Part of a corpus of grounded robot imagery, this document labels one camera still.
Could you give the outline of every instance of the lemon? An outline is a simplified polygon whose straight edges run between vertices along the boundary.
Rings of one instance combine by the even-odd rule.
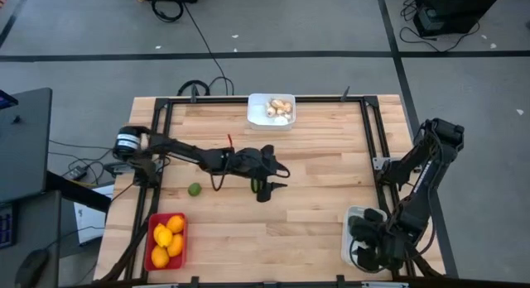
[[[163,228],[158,232],[157,235],[157,243],[160,247],[167,247],[171,244],[171,240],[173,239],[173,233],[168,228]]]
[[[151,252],[151,261],[156,268],[166,267],[167,263],[169,263],[169,255],[167,255],[166,249],[155,246]]]
[[[169,221],[167,221],[166,228],[170,229],[174,234],[179,233],[184,229],[184,218],[180,215],[172,216]]]
[[[175,234],[173,237],[173,240],[171,240],[171,244],[167,247],[167,254],[169,257],[175,257],[179,256],[182,252],[182,248],[184,247],[184,238],[181,234]]]
[[[197,196],[200,194],[202,187],[198,183],[193,183],[188,187],[188,194],[190,196]]]
[[[158,243],[158,233],[160,233],[160,230],[162,230],[163,228],[165,228],[166,226],[164,226],[164,224],[162,223],[159,223],[155,229],[153,230],[152,234],[153,234],[153,237],[155,238],[155,242]]]

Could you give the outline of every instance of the lime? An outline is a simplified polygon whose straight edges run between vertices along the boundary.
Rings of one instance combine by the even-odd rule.
[[[190,196],[197,196],[200,194],[202,187],[198,183],[193,183],[188,187],[188,194]]]

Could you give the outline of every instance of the white bowl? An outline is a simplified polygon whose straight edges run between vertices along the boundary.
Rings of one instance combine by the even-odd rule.
[[[281,122],[267,116],[267,103],[274,99],[287,101],[292,104],[291,121]],[[296,121],[296,99],[292,94],[251,94],[248,96],[247,119],[253,130],[288,131]]]

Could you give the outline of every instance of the robotic arm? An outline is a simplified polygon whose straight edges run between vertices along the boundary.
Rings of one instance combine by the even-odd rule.
[[[426,249],[417,252],[416,246],[431,217],[432,191],[438,189],[449,164],[464,147],[464,128],[435,118],[425,121],[421,130],[423,137],[412,150],[399,161],[386,161],[376,177],[379,184],[397,185],[401,190],[415,167],[423,166],[412,192],[399,202],[387,221],[383,222],[383,217],[372,209],[367,209],[363,218],[349,218],[354,240],[369,246],[350,252],[356,252],[360,268],[368,272],[380,271],[380,266],[397,271],[406,260],[414,260],[433,272],[421,258]]]
[[[141,147],[142,134],[148,135],[150,139],[149,146],[145,149]],[[284,165],[276,161],[274,146],[271,145],[261,150],[248,147],[237,152],[233,147],[204,150],[152,132],[146,127],[122,127],[114,144],[113,155],[131,166],[136,172],[137,181],[147,186],[160,185],[157,164],[152,159],[154,155],[171,156],[196,164],[212,176],[214,190],[221,188],[225,175],[248,178],[251,179],[251,188],[257,194],[258,202],[269,201],[274,189],[287,186],[268,183],[269,176],[287,178],[291,174]],[[218,187],[214,185],[214,175],[222,176]]]

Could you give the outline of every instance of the table leg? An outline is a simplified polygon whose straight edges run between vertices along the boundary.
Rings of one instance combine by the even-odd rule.
[[[108,207],[110,207],[111,199],[109,197],[77,185],[49,171],[46,173],[46,190],[59,190],[66,199],[100,212],[107,213]]]

